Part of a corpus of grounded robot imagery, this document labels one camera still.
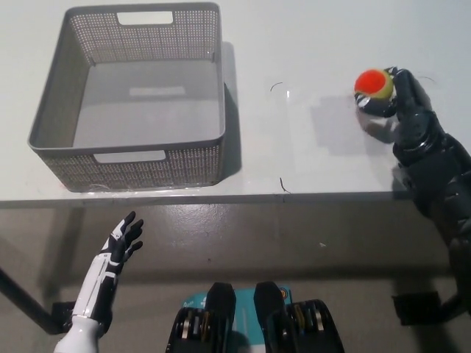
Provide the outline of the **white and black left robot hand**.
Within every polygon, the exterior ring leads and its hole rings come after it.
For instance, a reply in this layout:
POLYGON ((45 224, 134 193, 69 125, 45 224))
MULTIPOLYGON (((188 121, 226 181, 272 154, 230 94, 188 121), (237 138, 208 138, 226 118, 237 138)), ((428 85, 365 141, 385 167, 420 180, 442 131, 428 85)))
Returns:
POLYGON ((107 237, 88 269, 72 312, 98 322, 103 333, 113 319, 112 306, 124 264, 143 246, 138 238, 144 221, 135 217, 136 213, 130 212, 107 237))

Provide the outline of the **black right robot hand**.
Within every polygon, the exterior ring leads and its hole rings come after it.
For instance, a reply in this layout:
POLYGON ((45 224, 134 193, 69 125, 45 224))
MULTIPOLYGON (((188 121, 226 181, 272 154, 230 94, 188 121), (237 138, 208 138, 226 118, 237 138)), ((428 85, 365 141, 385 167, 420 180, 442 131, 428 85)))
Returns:
POLYGON ((367 115, 397 118, 393 154, 402 166, 447 148, 449 138, 430 99, 408 69, 392 66, 363 72, 355 82, 354 97, 358 109, 367 115))

